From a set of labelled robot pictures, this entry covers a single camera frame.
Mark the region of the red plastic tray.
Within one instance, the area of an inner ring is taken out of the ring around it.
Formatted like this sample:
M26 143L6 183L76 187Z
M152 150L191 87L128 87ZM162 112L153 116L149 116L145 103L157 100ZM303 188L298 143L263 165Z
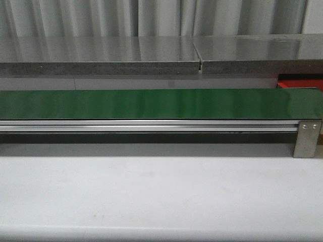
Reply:
M278 88L315 88L322 91L322 79L287 79L278 80Z

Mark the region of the green conveyor belt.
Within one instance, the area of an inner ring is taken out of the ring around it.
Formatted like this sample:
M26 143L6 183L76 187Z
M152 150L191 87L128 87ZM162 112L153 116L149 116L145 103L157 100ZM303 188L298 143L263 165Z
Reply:
M1 119L321 119L322 92L283 89L2 91Z

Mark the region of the grey stone counter right slab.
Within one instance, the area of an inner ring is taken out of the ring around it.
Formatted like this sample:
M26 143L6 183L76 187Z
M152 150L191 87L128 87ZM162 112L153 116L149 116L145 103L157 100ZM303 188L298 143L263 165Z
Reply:
M322 34L195 36L205 75L322 74Z

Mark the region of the grey stone counter slab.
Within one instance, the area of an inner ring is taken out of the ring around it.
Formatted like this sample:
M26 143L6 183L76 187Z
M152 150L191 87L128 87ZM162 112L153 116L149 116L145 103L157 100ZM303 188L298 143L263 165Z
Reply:
M205 75L322 74L322 34L195 36Z
M189 37L1 37L1 76L196 75Z

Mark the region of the grey stone counter left slab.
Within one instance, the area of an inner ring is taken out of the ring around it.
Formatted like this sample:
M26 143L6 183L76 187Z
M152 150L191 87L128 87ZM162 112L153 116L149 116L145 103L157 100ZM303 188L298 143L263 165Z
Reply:
M1 76L196 75L189 37L1 37Z

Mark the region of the grey pleated curtain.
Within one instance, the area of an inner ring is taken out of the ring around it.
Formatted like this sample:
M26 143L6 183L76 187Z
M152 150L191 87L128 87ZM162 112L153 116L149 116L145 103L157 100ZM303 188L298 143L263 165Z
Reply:
M1 1L1 36L296 34L307 1Z

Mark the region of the aluminium conveyor frame rail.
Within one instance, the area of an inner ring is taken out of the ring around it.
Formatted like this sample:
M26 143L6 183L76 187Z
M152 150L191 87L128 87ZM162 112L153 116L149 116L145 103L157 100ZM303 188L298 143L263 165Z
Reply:
M2 132L295 132L299 120L2 120Z

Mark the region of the steel conveyor support bracket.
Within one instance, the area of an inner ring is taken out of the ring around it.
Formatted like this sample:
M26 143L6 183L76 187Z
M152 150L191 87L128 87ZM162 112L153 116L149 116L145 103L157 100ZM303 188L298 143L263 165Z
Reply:
M322 126L321 120L302 120L294 148L294 158L313 158Z

